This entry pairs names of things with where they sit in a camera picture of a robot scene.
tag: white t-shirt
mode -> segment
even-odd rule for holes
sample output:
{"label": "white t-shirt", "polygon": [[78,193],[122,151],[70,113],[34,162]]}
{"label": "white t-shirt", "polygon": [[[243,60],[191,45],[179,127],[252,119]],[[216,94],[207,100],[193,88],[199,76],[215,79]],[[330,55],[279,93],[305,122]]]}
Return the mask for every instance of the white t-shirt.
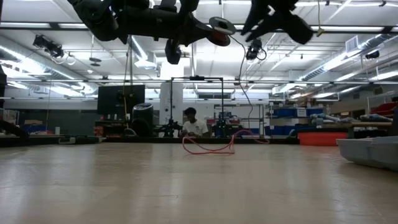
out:
{"label": "white t-shirt", "polygon": [[185,122],[182,126],[182,131],[186,131],[188,133],[192,132],[197,135],[202,136],[204,133],[208,132],[207,125],[204,121],[196,120],[196,122],[191,123],[189,121]]}

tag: gray bin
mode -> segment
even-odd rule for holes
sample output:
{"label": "gray bin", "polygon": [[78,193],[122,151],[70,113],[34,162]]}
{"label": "gray bin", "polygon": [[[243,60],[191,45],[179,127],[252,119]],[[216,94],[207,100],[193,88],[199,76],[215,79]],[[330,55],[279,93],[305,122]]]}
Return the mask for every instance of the gray bin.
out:
{"label": "gray bin", "polygon": [[348,161],[398,171],[398,136],[337,139],[337,144]]}

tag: red wire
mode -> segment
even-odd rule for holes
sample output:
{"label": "red wire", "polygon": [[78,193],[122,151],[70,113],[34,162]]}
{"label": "red wire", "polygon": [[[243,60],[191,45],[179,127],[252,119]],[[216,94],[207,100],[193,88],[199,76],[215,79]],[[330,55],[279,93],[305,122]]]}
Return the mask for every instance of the red wire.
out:
{"label": "red wire", "polygon": [[[239,133],[249,133],[249,134],[252,134],[252,135],[253,135],[253,133],[252,133],[251,131],[249,131],[249,130],[240,130],[240,131],[238,131],[237,133],[235,133],[234,135],[232,135],[231,141],[230,141],[226,146],[221,147],[221,148],[218,148],[218,149],[207,149],[207,148],[205,148],[205,147],[199,145],[198,143],[196,143],[192,138],[190,138],[190,137],[184,137],[184,138],[182,138],[182,147],[183,147],[187,152],[189,152],[190,154],[193,154],[193,155],[204,155],[204,154],[235,154],[235,150],[234,150],[234,147],[233,147],[233,146],[234,146],[234,140],[235,140],[235,136],[237,136]],[[204,149],[204,150],[206,150],[207,152],[192,152],[192,151],[189,151],[189,150],[185,147],[185,140],[188,140],[188,141],[190,141],[190,142],[196,144],[196,145],[199,146],[201,149]],[[259,140],[257,140],[257,139],[253,139],[253,140],[256,141],[257,143],[260,143],[260,144],[269,144],[269,141],[266,140],[266,139],[265,139],[265,141],[259,141]],[[221,151],[221,150],[223,150],[223,149],[226,149],[226,148],[228,148],[229,151],[226,151],[226,152],[219,152],[219,151]]]}

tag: person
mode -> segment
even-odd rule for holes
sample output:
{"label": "person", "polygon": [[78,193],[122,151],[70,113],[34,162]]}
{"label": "person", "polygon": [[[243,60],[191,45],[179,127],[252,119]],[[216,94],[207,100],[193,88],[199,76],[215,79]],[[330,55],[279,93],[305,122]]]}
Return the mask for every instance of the person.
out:
{"label": "person", "polygon": [[195,115],[197,111],[194,108],[187,108],[184,111],[188,121],[184,123],[180,137],[190,136],[195,138],[210,137],[207,125],[204,121],[197,120]]}

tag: cardboard box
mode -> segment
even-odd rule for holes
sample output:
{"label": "cardboard box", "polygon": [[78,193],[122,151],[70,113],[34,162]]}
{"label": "cardboard box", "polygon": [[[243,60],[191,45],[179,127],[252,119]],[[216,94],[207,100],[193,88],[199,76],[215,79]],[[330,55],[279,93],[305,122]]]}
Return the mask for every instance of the cardboard box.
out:
{"label": "cardboard box", "polygon": [[25,120],[24,124],[43,124],[43,121],[39,120]]}

